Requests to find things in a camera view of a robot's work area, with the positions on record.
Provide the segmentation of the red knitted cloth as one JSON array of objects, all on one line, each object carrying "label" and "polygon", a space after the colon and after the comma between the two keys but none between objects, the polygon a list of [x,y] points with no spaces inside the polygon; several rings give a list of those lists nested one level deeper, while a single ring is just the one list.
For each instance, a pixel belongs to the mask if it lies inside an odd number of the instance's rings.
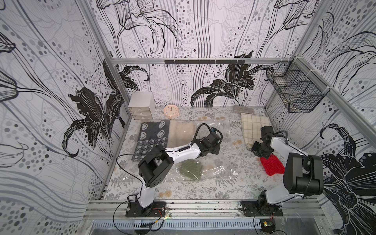
[{"label": "red knitted cloth", "polygon": [[260,162],[268,176],[285,173],[285,166],[274,154],[270,154],[268,158],[261,157]]}]

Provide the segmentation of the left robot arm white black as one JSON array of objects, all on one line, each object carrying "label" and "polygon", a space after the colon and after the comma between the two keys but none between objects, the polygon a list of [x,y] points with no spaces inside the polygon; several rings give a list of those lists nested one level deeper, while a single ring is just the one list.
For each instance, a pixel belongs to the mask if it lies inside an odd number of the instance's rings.
[{"label": "left robot arm white black", "polygon": [[147,208],[154,202],[155,187],[167,176],[171,168],[180,162],[204,157],[207,154],[219,154],[223,134],[216,128],[212,128],[209,135],[200,139],[194,138],[187,145],[164,148],[155,146],[139,163],[139,176],[142,188],[137,199],[141,208]]}]

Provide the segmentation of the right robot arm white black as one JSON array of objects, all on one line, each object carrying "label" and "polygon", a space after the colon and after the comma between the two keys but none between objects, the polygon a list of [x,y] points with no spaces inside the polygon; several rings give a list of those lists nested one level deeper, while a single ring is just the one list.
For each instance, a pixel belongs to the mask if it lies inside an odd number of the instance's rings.
[{"label": "right robot arm white black", "polygon": [[290,143],[286,131],[274,132],[273,127],[260,129],[261,142],[251,151],[260,157],[268,176],[283,175],[282,184],[258,196],[258,209],[277,207],[294,198],[320,195],[324,191],[323,161]]}]

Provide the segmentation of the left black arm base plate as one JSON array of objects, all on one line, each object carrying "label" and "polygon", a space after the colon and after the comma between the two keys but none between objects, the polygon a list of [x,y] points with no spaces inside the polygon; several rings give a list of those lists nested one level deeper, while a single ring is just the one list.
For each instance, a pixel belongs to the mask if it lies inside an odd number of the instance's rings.
[{"label": "left black arm base plate", "polygon": [[166,202],[156,201],[151,205],[143,208],[138,201],[130,202],[127,206],[127,211],[125,216],[128,218],[140,218],[140,217],[150,217],[159,218],[164,217],[166,213]]}]

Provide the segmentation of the clear plastic vacuum bag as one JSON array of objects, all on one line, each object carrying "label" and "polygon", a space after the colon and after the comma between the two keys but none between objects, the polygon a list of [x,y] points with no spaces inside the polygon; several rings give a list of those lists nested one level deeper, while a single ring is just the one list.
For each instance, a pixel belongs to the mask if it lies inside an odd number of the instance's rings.
[{"label": "clear plastic vacuum bag", "polygon": [[[212,128],[216,128],[223,134],[223,140],[220,145],[218,155],[207,154],[204,157],[194,159],[202,163],[201,180],[217,179],[224,177],[232,177],[235,172],[233,154],[236,148],[232,145],[232,137],[230,132],[230,121],[225,119],[193,121],[196,127],[194,138],[200,139],[209,135]],[[179,172],[179,166],[182,162],[175,164],[162,182],[168,181],[196,181],[182,175]]]}]

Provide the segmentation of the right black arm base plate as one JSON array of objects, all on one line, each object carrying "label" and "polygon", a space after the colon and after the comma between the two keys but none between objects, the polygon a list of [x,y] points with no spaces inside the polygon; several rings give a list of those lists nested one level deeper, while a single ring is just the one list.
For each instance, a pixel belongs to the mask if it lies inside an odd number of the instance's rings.
[{"label": "right black arm base plate", "polygon": [[281,206],[273,206],[269,204],[261,205],[256,200],[241,201],[239,210],[243,212],[244,216],[246,217],[278,217],[284,215]]}]

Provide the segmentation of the cream checked cloth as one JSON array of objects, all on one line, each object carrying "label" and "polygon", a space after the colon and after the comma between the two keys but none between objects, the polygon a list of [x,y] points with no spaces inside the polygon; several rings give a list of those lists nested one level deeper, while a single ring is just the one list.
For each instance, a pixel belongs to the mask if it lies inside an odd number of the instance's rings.
[{"label": "cream checked cloth", "polygon": [[268,117],[246,113],[241,113],[241,124],[247,150],[251,150],[255,142],[260,142],[262,127],[272,126]]}]

